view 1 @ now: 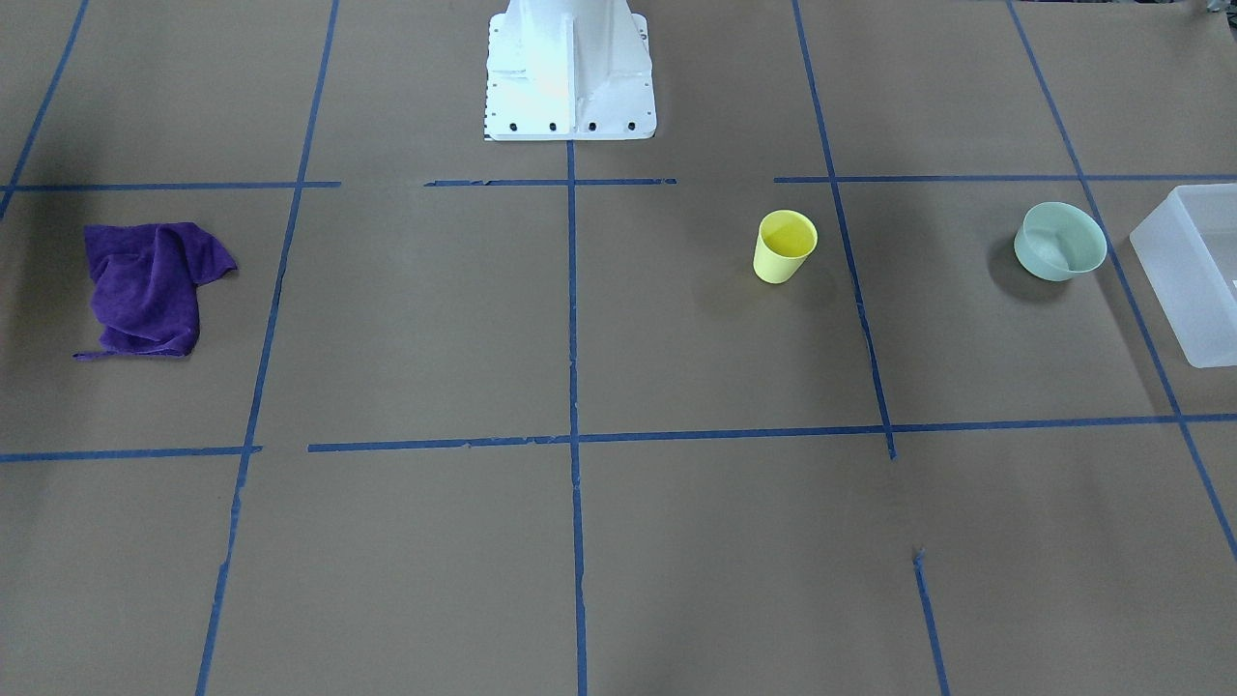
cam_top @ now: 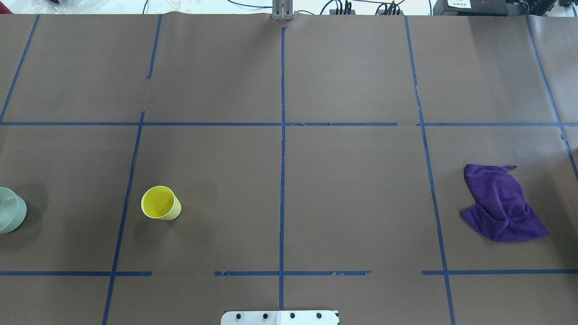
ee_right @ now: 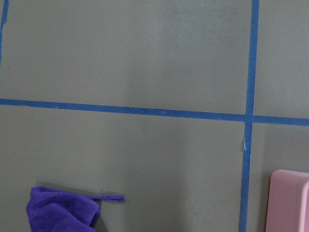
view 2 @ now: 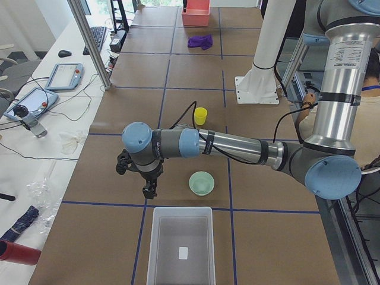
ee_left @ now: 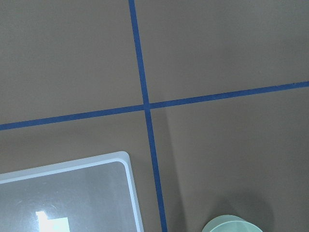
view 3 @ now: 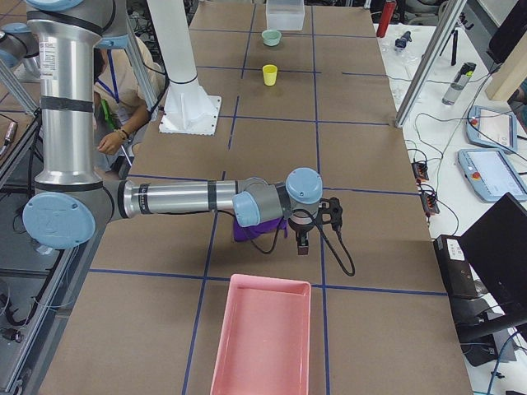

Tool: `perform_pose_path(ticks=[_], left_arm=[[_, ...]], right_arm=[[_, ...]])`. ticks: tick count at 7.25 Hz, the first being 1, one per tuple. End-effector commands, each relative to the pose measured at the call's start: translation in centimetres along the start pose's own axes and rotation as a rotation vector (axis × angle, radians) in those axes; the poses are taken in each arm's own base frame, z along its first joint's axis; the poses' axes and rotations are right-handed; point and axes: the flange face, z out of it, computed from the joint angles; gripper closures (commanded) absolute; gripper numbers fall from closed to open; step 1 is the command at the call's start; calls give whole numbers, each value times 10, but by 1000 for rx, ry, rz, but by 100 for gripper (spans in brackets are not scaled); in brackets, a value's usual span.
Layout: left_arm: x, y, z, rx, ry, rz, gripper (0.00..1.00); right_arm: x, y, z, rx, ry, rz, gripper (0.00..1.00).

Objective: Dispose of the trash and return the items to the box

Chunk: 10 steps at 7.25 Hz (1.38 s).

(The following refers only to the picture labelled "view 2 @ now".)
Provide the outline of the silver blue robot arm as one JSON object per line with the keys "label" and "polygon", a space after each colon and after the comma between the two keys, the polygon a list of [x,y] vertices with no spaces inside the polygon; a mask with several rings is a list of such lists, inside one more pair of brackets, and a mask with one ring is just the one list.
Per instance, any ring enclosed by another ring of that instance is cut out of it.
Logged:
{"label": "silver blue robot arm", "polygon": [[178,125],[151,129],[133,122],[122,132],[125,149],[116,171],[139,173],[146,181],[142,192],[152,199],[165,159],[222,154],[286,173],[327,200],[351,194],[362,173],[350,137],[372,43],[379,35],[379,2],[308,1],[305,33],[327,37],[329,50],[312,135],[304,143],[270,143]]}

